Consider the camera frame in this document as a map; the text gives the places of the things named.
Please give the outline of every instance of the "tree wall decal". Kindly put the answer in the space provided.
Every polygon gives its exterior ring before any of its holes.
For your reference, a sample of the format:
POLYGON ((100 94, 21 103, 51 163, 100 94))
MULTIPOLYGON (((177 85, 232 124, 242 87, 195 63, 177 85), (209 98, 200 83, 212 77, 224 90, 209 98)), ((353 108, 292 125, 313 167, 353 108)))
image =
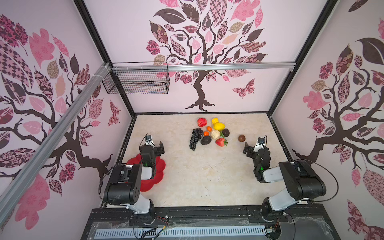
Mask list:
POLYGON ((364 185, 384 205, 384 177, 375 172, 384 170, 384 149, 369 146, 384 144, 384 74, 363 68, 367 61, 376 64, 367 64, 367 67, 381 65, 382 69, 384 43, 376 38, 362 38, 358 42, 362 43, 363 57, 355 55, 348 45, 336 61, 335 73, 332 62, 320 68, 321 80, 311 85, 315 92, 310 91, 303 98, 307 107, 314 110, 308 118, 313 119, 312 128, 319 137, 309 155, 292 151, 299 158, 315 162, 325 145, 336 145, 332 154, 340 154, 340 164, 349 159, 353 161, 351 178, 356 186, 360 184, 362 171, 356 162, 356 154, 360 153, 366 166, 364 185))
MULTIPOLYGON (((181 1, 181 6, 175 0, 160 0, 160 2, 171 8, 159 10, 155 13, 153 20, 155 22, 158 19, 155 17, 159 16, 168 24, 160 25, 150 21, 151 31, 157 42, 149 40, 146 49, 152 55, 156 55, 154 61, 166 61, 172 65, 258 63, 266 56, 263 53, 255 53, 266 45, 266 42, 255 42, 263 29, 250 31, 252 28, 257 28, 263 19, 261 7, 256 13, 254 11, 260 4, 259 0, 253 0, 253 2, 230 0, 229 2, 233 2, 233 5, 237 4, 232 15, 227 11, 227 0, 196 0, 185 1, 186 3, 181 1), (166 52, 165 55, 160 55, 161 49, 166 52)), ((202 89, 203 80, 216 81, 221 77, 224 81, 229 81, 229 77, 237 78, 247 73, 249 73, 247 70, 228 70, 226 73, 213 70, 170 72, 169 74, 170 77, 175 77, 175 82, 180 80, 184 84, 193 83, 198 99, 186 109, 199 106, 201 111, 207 112, 203 106, 214 106, 214 104, 205 99, 202 89)), ((250 83, 245 88, 233 90, 244 97, 254 90, 250 83)))

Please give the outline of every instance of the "metal wire basket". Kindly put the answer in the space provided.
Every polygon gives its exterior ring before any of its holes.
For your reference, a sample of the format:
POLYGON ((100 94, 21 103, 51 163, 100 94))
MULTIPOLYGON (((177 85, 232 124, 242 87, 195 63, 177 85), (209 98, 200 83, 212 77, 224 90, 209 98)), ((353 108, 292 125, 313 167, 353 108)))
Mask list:
POLYGON ((153 69, 150 66, 112 68, 112 74, 116 76, 116 79, 114 80, 113 76, 106 76, 103 80, 105 90, 107 93, 119 93, 119 88, 122 88, 122 92, 125 93, 168 94, 170 82, 168 64, 166 62, 150 63, 154 64, 153 69))

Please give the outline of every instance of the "lemon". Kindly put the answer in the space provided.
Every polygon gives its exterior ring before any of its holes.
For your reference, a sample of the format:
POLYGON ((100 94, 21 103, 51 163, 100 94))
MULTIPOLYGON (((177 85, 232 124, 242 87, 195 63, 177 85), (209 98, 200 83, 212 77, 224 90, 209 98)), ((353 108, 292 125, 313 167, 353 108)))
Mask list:
POLYGON ((218 119, 217 119, 217 118, 212 119, 212 124, 215 124, 215 123, 217 123, 217 122, 218 122, 218 119))
POLYGON ((217 131, 222 131, 224 130, 225 128, 225 125, 221 122, 217 122, 214 124, 214 129, 216 129, 217 131))

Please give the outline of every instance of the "cable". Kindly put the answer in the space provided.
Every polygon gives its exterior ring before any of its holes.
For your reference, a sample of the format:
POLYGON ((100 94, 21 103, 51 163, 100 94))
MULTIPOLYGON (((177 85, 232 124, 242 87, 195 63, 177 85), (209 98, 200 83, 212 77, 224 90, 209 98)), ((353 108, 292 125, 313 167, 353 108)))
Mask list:
POLYGON ((331 199, 334 199, 334 197, 336 197, 337 193, 339 192, 339 182, 337 181, 336 177, 335 177, 335 176, 334 176, 328 169, 326 169, 325 167, 323 167, 322 165, 320 165, 320 164, 318 164, 318 163, 316 163, 316 162, 313 162, 313 161, 308 160, 308 159, 305 159, 305 158, 298 158, 298 159, 293 160, 293 161, 296 162, 296 161, 298 161, 298 160, 306 160, 306 161, 312 162, 312 163, 314 163, 314 164, 316 164, 316 165, 319 165, 320 167, 324 168, 327 172, 329 172, 329 173, 332 175, 332 177, 335 179, 335 181, 336 181, 337 190, 336 190, 336 193, 335 193, 331 198, 326 199, 326 200, 318 200, 318 201, 316 201, 316 200, 311 200, 311 201, 312 201, 312 202, 325 202, 325 201, 329 201, 329 200, 331 200, 331 199))
POLYGON ((101 179, 100 179, 100 183, 99 183, 99 198, 102 202, 104 202, 105 204, 109 204, 109 205, 114 205, 114 206, 121 206, 121 204, 111 204, 111 203, 108 203, 106 201, 104 201, 101 197, 101 184, 103 183, 103 179, 105 178, 105 176, 107 176, 115 167, 117 166, 121 166, 121 165, 127 165, 126 163, 121 163, 121 164, 118 164, 118 165, 115 165, 113 166, 113 168, 111 168, 101 179))
POLYGON ((293 219, 293 217, 290 215, 290 214, 287 214, 288 216, 290 216, 292 218, 292 221, 293 221, 293 226, 294 226, 294 232, 293 232, 293 238, 292 240, 295 239, 295 236, 296 236, 296 224, 295 224, 295 220, 293 219))

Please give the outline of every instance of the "patterned leaf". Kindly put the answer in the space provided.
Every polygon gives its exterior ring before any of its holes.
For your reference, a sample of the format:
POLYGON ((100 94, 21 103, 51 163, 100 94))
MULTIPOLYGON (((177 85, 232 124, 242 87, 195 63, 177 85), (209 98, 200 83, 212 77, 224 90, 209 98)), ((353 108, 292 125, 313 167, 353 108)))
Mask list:
POLYGON ((189 26, 185 26, 183 27, 187 32, 189 33, 195 33, 197 31, 197 27, 196 26, 192 26, 192 25, 189 25, 189 26))
POLYGON ((171 8, 162 9, 162 10, 158 11, 157 13, 155 13, 155 15, 153 15, 153 16, 160 16, 167 23, 170 23, 170 24, 178 24, 178 23, 185 22, 184 16, 181 13, 179 13, 178 11, 171 9, 171 8))
POLYGON ((353 59, 353 52, 349 48, 349 44, 345 49, 341 52, 339 58, 336 62, 336 72, 339 76, 341 76, 343 73, 347 71, 349 66, 351 65, 353 59))
POLYGON ((250 52, 259 51, 259 49, 265 45, 266 45, 266 42, 262 42, 261 44, 259 42, 257 42, 257 43, 250 42, 250 43, 246 43, 244 45, 240 45, 240 47, 242 49, 244 49, 246 52, 250 53, 250 52))
POLYGON ((240 57, 240 49, 236 51, 235 55, 233 56, 233 59, 236 60, 240 57))
POLYGON ((352 71, 353 72, 353 82, 357 85, 364 85, 366 82, 365 82, 365 78, 362 74, 358 73, 358 72, 355 72, 355 71, 352 71))
POLYGON ((53 87, 51 83, 48 81, 48 79, 44 75, 42 75, 41 72, 38 72, 36 68, 35 68, 35 79, 37 81, 37 84, 39 85, 40 90, 43 92, 43 94, 52 100, 53 87))
POLYGON ((365 94, 358 101, 358 104, 364 108, 368 108, 371 105, 371 103, 372 103, 372 94, 371 93, 365 94))
POLYGON ((258 30, 251 32, 248 35, 247 41, 255 41, 260 36, 260 34, 262 33, 262 30, 263 29, 258 29, 258 30))
POLYGON ((330 126, 329 128, 327 128, 327 129, 324 131, 323 135, 328 135, 328 136, 330 136, 330 135, 332 135, 332 134, 335 132, 335 129, 336 129, 335 126, 330 126))
POLYGON ((257 10, 256 17, 255 17, 255 26, 256 26, 256 28, 258 26, 260 26, 262 21, 263 21, 263 11, 262 11, 262 8, 260 7, 259 10, 257 10))
POLYGON ((383 86, 384 85, 384 74, 381 72, 373 71, 372 70, 372 81, 374 84, 383 86))
POLYGON ((85 69, 83 68, 81 72, 76 77, 76 81, 73 83, 74 85, 86 85, 88 80, 91 78, 89 72, 88 64, 85 64, 85 69))
POLYGON ((365 137, 367 136, 368 134, 370 134, 373 130, 375 130, 375 127, 374 128, 370 128, 370 127, 362 127, 358 130, 358 132, 356 133, 357 137, 365 137))
POLYGON ((338 90, 337 90, 340 104, 342 104, 343 102, 345 102, 345 100, 347 100, 347 98, 349 96, 349 87, 350 87, 350 85, 349 85, 349 79, 348 79, 348 74, 347 74, 347 75, 345 75, 345 77, 341 81, 341 83, 338 87, 338 90))
POLYGON ((356 2, 351 6, 351 8, 348 10, 348 12, 352 12, 356 9, 359 9, 361 6, 364 5, 368 0, 356 0, 356 2))
POLYGON ((181 46, 179 43, 175 42, 174 40, 170 40, 172 43, 172 48, 175 50, 175 52, 183 57, 187 56, 187 53, 183 46, 181 46))
POLYGON ((376 172, 366 170, 362 180, 372 197, 384 205, 384 189, 382 187, 378 187, 384 185, 384 177, 376 172))
POLYGON ((27 132, 35 135, 40 132, 41 123, 39 123, 38 121, 29 121, 29 122, 23 123, 23 127, 25 128, 25 130, 27 130, 27 132))
POLYGON ((49 179, 49 188, 57 193, 60 193, 61 195, 61 183, 54 179, 49 179))
POLYGON ((209 12, 205 16, 203 23, 201 24, 201 30, 205 31, 211 26, 211 18, 209 17, 209 12))
POLYGON ((92 137, 92 135, 91 135, 87 130, 85 130, 85 129, 81 130, 81 131, 80 131, 80 134, 81 134, 83 137, 85 137, 85 138, 90 138, 90 137, 92 137))
POLYGON ((337 145, 333 151, 332 151, 332 154, 333 153, 341 153, 346 147, 344 145, 337 145))
POLYGON ((229 31, 231 32, 231 33, 237 33, 240 29, 241 29, 241 27, 244 25, 244 23, 242 23, 242 22, 237 22, 237 23, 234 23, 232 26, 231 26, 231 28, 229 28, 229 31))
POLYGON ((192 22, 199 23, 199 13, 191 4, 181 3, 181 8, 187 18, 189 18, 192 22))
POLYGON ((67 111, 67 105, 64 101, 64 98, 59 98, 55 103, 55 111, 57 113, 64 114, 67 111))
POLYGON ((18 167, 29 161, 35 153, 33 149, 18 148, 0 154, 0 167, 18 167))
POLYGON ((54 166, 53 168, 51 168, 51 170, 49 170, 45 179, 47 179, 49 177, 53 177, 56 173, 57 173, 57 168, 56 168, 56 166, 54 166))
POLYGON ((227 30, 228 30, 227 21, 223 21, 223 23, 221 24, 219 30, 217 31, 217 40, 218 41, 225 37, 225 35, 227 33, 227 30))
POLYGON ((96 119, 100 116, 103 109, 103 99, 95 99, 89 107, 89 117, 96 119))
POLYGON ((57 66, 56 60, 48 64, 47 73, 49 78, 57 78, 57 76, 59 75, 59 67, 57 66))
POLYGON ((185 39, 187 39, 187 36, 182 33, 173 34, 172 36, 174 36, 179 41, 184 41, 185 39))
POLYGON ((227 72, 228 76, 230 76, 232 78, 241 77, 244 74, 250 73, 250 72, 248 72, 247 69, 227 70, 226 72, 227 72))
POLYGON ((65 156, 67 157, 67 159, 71 162, 76 162, 76 157, 75 157, 75 153, 71 150, 68 150, 65 152, 65 156))
POLYGON ((347 122, 352 122, 357 120, 360 117, 360 113, 348 113, 342 117, 347 122))
POLYGON ((26 86, 33 86, 33 76, 24 59, 6 43, 0 40, 0 70, 13 78, 22 81, 26 86))
POLYGON ((198 63, 198 62, 200 61, 200 59, 201 59, 201 53, 199 53, 198 55, 196 55, 196 57, 195 57, 193 63, 198 63))
POLYGON ((223 44, 226 44, 226 45, 233 43, 233 41, 236 40, 237 35, 238 35, 238 34, 235 34, 235 33, 232 34, 232 35, 229 35, 228 37, 226 37, 226 38, 223 40, 222 43, 223 43, 223 44))
POLYGON ((311 87, 315 91, 321 91, 321 90, 323 90, 323 88, 325 88, 325 82, 324 82, 324 80, 318 80, 318 81, 314 82, 311 85, 311 87))
POLYGON ((308 118, 311 118, 311 119, 314 119, 317 117, 317 115, 319 115, 321 113, 320 110, 316 110, 314 111, 313 113, 311 113, 311 115, 308 117, 308 118))
POLYGON ((350 148, 347 148, 344 151, 342 151, 340 154, 340 164, 347 161, 351 157, 351 154, 352 152, 350 148))
POLYGON ((200 12, 203 12, 204 9, 207 7, 208 0, 197 0, 197 6, 200 9, 200 12))
POLYGON ((86 140, 85 137, 83 137, 82 135, 80 135, 79 138, 80 138, 79 141, 80 141, 80 143, 81 143, 82 145, 84 145, 84 146, 88 146, 88 144, 87 144, 87 140, 86 140))
POLYGON ((212 60, 213 60, 213 58, 214 58, 214 55, 213 55, 213 53, 211 53, 211 54, 207 57, 207 62, 208 62, 208 63, 211 63, 212 60))
POLYGON ((180 79, 180 72, 175 73, 175 82, 177 82, 180 79))
POLYGON ((355 184, 355 187, 357 187, 360 184, 360 179, 361 179, 359 169, 356 168, 355 170, 353 170, 351 176, 352 176, 352 181, 355 184))
POLYGON ((199 76, 199 72, 198 71, 194 71, 193 72, 193 80, 196 80, 196 78, 199 76))
POLYGON ((372 159, 384 164, 384 154, 376 154, 372 159))
POLYGON ((362 56, 370 63, 384 65, 384 43, 376 38, 362 38, 362 56))
POLYGON ((0 109, 0 124, 9 123, 13 118, 12 107, 0 109))
POLYGON ((164 28, 169 30, 169 31, 175 31, 175 29, 169 24, 164 24, 164 28))
POLYGON ((18 104, 23 105, 25 102, 25 91, 23 87, 6 79, 3 74, 1 74, 1 77, 3 78, 4 86, 9 96, 18 104))
POLYGON ((244 62, 244 59, 246 59, 247 57, 249 57, 249 56, 244 56, 244 57, 239 58, 239 59, 236 61, 236 63, 242 63, 242 62, 244 62))
POLYGON ((5 147, 11 140, 11 135, 8 131, 0 132, 0 149, 5 147))
POLYGON ((243 27, 243 32, 242 32, 243 36, 245 36, 249 32, 249 30, 251 30, 252 24, 253 24, 253 21, 243 27))
POLYGON ((62 95, 64 95, 64 93, 65 93, 65 82, 64 82, 63 75, 58 77, 56 85, 55 85, 55 89, 56 89, 57 97, 61 97, 62 95))

